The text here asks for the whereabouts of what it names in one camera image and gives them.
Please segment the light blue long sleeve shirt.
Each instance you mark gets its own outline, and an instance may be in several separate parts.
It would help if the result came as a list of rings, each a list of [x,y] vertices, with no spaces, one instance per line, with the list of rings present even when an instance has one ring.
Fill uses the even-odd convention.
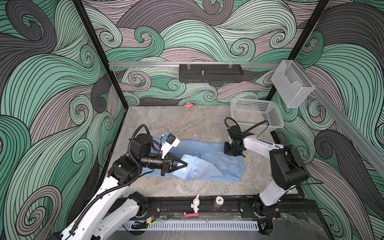
[[[226,155],[223,143],[181,140],[170,152],[181,158],[188,166],[166,173],[165,178],[239,183],[246,173],[243,157]]]

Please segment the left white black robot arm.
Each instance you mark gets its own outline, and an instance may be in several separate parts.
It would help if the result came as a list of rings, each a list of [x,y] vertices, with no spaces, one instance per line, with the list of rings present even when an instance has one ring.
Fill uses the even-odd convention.
[[[113,163],[101,187],[77,218],[65,229],[53,233],[51,240],[105,240],[126,221],[146,213],[148,199],[135,192],[123,205],[107,215],[119,196],[141,175],[143,168],[159,169],[164,176],[187,167],[187,163],[172,154],[170,150],[180,140],[172,134],[162,137],[165,142],[158,153],[152,153],[157,142],[149,133],[130,138],[128,153]]]

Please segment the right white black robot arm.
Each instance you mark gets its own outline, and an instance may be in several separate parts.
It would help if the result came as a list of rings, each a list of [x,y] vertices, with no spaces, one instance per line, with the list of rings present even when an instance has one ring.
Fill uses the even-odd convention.
[[[259,194],[263,206],[277,204],[283,195],[310,177],[298,149],[292,145],[283,146],[257,137],[246,137],[233,139],[224,146],[224,153],[233,157],[242,157],[247,150],[265,157],[271,164],[272,180]]]

